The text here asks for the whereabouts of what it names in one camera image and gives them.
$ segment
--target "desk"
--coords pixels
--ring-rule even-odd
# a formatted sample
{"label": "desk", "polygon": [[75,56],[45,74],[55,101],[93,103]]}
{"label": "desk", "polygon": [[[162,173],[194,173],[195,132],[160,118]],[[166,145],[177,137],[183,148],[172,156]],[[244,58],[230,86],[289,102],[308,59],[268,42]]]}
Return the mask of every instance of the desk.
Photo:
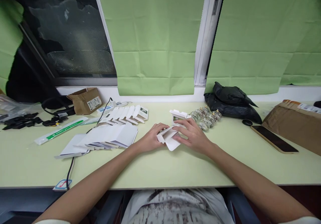
{"label": "desk", "polygon": [[[257,103],[262,115],[277,103]],[[154,123],[171,124],[170,109],[191,112],[204,103],[142,103],[149,109],[149,119],[138,125],[136,140],[140,139]],[[44,120],[50,118],[41,113]],[[80,116],[72,116],[73,121]],[[45,187],[55,186],[66,178],[71,159],[56,160],[71,138],[78,133],[86,133],[95,126],[75,127],[41,146],[33,141],[53,129],[31,127],[0,132],[0,187]],[[223,150],[280,185],[321,184],[319,168],[321,156],[292,142],[299,154],[282,154],[252,131],[241,120],[223,118],[206,133],[208,138]],[[75,158],[72,170],[72,185],[81,181],[91,172],[111,160],[121,149],[96,150]],[[119,176],[112,189],[145,188],[196,188],[233,186],[233,182],[221,172],[207,157],[197,154],[184,145],[173,152],[166,148],[146,153],[136,158]]]}

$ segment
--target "brown cardboard box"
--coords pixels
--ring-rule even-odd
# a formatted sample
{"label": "brown cardboard box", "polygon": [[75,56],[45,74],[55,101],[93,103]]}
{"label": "brown cardboard box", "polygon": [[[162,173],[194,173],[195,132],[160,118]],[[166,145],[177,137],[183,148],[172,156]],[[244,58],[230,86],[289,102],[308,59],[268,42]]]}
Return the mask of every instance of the brown cardboard box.
{"label": "brown cardboard box", "polygon": [[284,100],[262,126],[321,156],[321,109]]}
{"label": "brown cardboard box", "polygon": [[97,88],[85,88],[69,94],[67,98],[73,101],[77,115],[91,114],[102,105]]}

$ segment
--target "forearm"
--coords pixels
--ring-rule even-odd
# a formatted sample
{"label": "forearm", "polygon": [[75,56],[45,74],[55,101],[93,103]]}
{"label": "forearm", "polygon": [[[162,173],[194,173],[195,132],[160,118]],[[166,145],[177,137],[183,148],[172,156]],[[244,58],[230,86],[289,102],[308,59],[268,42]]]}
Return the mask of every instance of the forearm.
{"label": "forearm", "polygon": [[35,222],[58,219],[71,224],[79,223],[140,152],[138,145],[131,145],[67,191]]}
{"label": "forearm", "polygon": [[250,167],[209,144],[208,157],[242,190],[271,220],[280,223],[304,216],[313,216],[292,196]]}

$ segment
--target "white tube package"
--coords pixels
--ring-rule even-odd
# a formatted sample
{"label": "white tube package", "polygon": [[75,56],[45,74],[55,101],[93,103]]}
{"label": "white tube package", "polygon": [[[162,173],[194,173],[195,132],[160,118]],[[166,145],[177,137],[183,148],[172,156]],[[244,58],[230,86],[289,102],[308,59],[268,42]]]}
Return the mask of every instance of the white tube package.
{"label": "white tube package", "polygon": [[53,138],[57,137],[58,135],[70,130],[71,128],[81,124],[82,122],[86,121],[88,118],[87,117],[82,117],[80,119],[77,119],[75,121],[72,121],[69,124],[66,124],[52,132],[50,132],[49,134],[43,135],[40,138],[35,140],[35,143],[38,145],[42,145],[43,143],[52,140]]}

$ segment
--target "row of glass bottles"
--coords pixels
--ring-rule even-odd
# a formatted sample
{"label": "row of glass bottles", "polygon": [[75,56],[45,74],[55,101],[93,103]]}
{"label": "row of glass bottles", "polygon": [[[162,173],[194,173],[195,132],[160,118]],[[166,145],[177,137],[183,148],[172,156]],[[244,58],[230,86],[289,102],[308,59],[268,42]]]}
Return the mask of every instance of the row of glass bottles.
{"label": "row of glass bottles", "polygon": [[197,109],[189,114],[195,120],[197,125],[207,132],[210,128],[213,128],[216,122],[220,121],[222,114],[218,111],[211,112],[211,110],[205,106]]}

